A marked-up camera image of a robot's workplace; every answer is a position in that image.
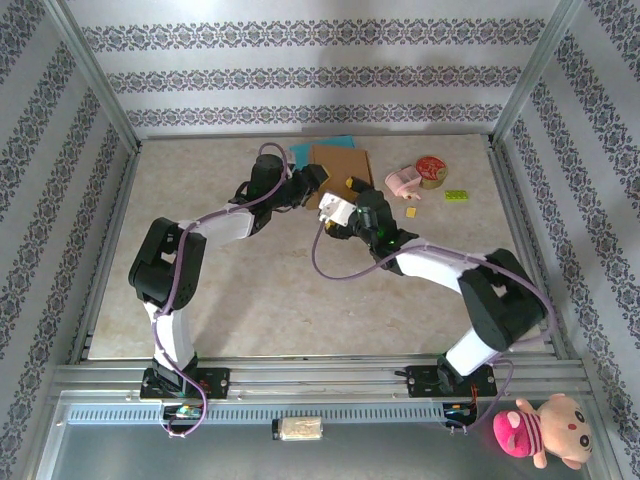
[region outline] brown cardboard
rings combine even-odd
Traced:
[[[373,185],[369,155],[366,150],[313,145],[309,151],[309,163],[322,165],[329,174],[327,180],[307,202],[307,210],[315,210],[325,192],[332,192],[353,203],[358,195],[347,187],[349,177],[358,177]]]

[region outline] beige table surface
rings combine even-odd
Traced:
[[[184,220],[223,206],[249,179],[258,147],[311,139],[243,138],[145,142],[118,241],[89,358],[153,355],[149,320],[127,273],[157,217]],[[400,227],[437,244],[471,252],[514,250],[482,139],[464,136],[357,137],[370,155],[374,181]],[[445,185],[422,200],[394,198],[385,176],[437,155],[449,167]],[[464,189],[467,203],[446,203],[444,189]],[[416,206],[415,219],[405,218]],[[315,273],[311,244],[315,212],[274,214],[258,235],[210,252],[187,307],[201,357],[249,355],[391,355],[441,353],[469,328],[462,297],[435,283],[381,270],[352,282]],[[346,275],[372,264],[358,239],[320,240],[326,273]]]

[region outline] green lego brick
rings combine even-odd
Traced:
[[[444,199],[447,202],[466,202],[469,195],[466,190],[445,190]]]

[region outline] teddy bear face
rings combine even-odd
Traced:
[[[542,441],[549,452],[578,463],[589,459],[593,450],[591,427],[575,400],[554,395],[540,407],[538,415]]]

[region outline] patterned wallpaper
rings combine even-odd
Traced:
[[[558,0],[72,0],[142,138],[489,133]]]
[[[639,34],[637,4],[585,1],[501,145],[624,478],[640,478]]]
[[[128,152],[38,0],[0,4],[0,480],[67,361]]]

